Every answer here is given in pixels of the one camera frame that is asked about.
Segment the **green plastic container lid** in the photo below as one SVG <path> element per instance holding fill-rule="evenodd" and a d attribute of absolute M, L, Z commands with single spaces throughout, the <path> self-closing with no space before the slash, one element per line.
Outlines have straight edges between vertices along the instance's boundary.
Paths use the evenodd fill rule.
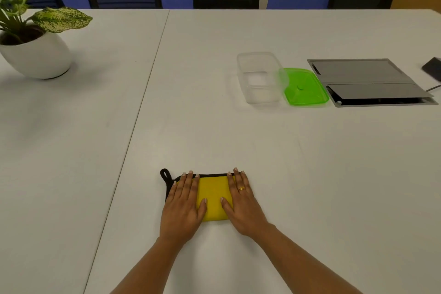
<path fill-rule="evenodd" d="M 329 101 L 323 85 L 311 70 L 284 68 L 288 85 L 284 96 L 289 105 L 295 107 L 322 105 Z"/>

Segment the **person's left hand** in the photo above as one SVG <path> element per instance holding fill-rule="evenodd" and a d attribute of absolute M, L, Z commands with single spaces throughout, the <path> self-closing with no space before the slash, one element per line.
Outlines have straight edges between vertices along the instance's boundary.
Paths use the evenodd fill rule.
<path fill-rule="evenodd" d="M 201 223 L 197 221 L 196 198 L 198 194 L 199 175 L 193 175 L 194 201 L 184 200 L 185 174 L 179 179 L 174 199 L 168 205 L 164 205 L 159 237 L 171 237 L 187 242 L 195 235 Z"/>

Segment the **black flat device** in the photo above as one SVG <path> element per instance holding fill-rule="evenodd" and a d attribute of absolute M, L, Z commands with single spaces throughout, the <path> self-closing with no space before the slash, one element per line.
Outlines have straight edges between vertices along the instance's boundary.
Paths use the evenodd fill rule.
<path fill-rule="evenodd" d="M 433 79 L 441 83 L 441 57 L 433 57 L 421 69 Z"/>

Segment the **person's right forearm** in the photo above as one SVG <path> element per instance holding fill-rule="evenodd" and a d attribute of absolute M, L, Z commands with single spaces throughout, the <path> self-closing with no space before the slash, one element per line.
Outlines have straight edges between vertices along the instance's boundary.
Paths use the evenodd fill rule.
<path fill-rule="evenodd" d="M 273 224 L 265 223 L 250 237 L 262 248 L 293 294 L 362 294 Z"/>

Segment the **white round plant pot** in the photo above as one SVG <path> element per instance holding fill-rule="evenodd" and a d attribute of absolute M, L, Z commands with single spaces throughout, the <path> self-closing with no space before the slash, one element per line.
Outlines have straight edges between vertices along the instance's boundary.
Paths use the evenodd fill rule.
<path fill-rule="evenodd" d="M 33 79 L 53 79 L 66 73 L 73 55 L 59 34 L 27 25 L 18 34 L 0 34 L 0 54 L 19 73 Z"/>

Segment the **person's left forearm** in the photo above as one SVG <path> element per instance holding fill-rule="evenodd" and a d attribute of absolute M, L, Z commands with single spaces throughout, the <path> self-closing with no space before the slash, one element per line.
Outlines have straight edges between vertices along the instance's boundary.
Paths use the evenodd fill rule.
<path fill-rule="evenodd" d="M 186 242 L 158 237 L 110 294 L 163 294 L 174 261 Z"/>

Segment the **clear plastic food container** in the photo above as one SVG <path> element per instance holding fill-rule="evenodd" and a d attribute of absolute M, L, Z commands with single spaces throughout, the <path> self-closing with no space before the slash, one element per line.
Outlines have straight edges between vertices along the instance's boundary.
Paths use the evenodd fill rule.
<path fill-rule="evenodd" d="M 272 52 L 240 53 L 236 61 L 238 81 L 247 103 L 272 104 L 281 100 L 289 79 Z"/>

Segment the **person's right hand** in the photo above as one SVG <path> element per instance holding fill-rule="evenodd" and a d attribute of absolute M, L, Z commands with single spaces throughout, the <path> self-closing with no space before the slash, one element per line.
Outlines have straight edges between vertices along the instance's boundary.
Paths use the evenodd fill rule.
<path fill-rule="evenodd" d="M 271 228 L 263 210 L 255 198 L 255 204 L 249 204 L 246 199 L 245 180 L 249 180 L 244 171 L 239 171 L 243 179 L 243 195 L 234 202 L 235 216 L 228 216 L 235 229 L 242 235 L 258 242 L 263 234 Z M 229 189 L 233 199 L 234 175 L 227 173 Z"/>

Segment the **yellow pot holder black trim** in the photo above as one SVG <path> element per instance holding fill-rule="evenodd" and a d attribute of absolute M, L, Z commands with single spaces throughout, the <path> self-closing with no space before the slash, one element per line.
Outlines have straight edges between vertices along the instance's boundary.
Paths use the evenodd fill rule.
<path fill-rule="evenodd" d="M 225 199 L 233 208 L 233 200 L 229 189 L 229 180 L 226 173 L 200 174 L 196 208 L 198 209 L 203 199 L 207 201 L 207 212 L 203 218 L 207 221 L 220 221 L 228 219 L 220 198 Z"/>

